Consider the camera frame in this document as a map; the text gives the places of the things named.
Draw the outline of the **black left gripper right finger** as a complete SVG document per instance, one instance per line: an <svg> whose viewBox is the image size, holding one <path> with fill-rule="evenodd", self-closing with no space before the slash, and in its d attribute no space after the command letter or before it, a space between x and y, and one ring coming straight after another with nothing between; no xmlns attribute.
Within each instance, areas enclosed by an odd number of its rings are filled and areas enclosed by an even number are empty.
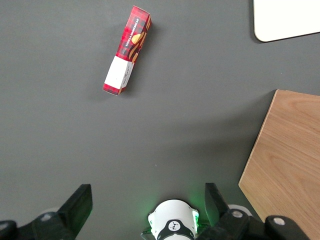
<svg viewBox="0 0 320 240"><path fill-rule="evenodd" d="M240 209L230 209L215 183L205 184L207 227L200 240L242 240L249 227L249 216Z"/></svg>

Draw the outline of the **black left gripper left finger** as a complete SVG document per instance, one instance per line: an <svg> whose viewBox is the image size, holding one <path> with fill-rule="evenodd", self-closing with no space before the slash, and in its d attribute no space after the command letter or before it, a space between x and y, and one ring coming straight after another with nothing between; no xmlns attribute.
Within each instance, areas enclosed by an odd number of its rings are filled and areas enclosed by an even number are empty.
<svg viewBox="0 0 320 240"><path fill-rule="evenodd" d="M36 240L74 240L93 209L92 187L82 184L57 211L38 216L31 224Z"/></svg>

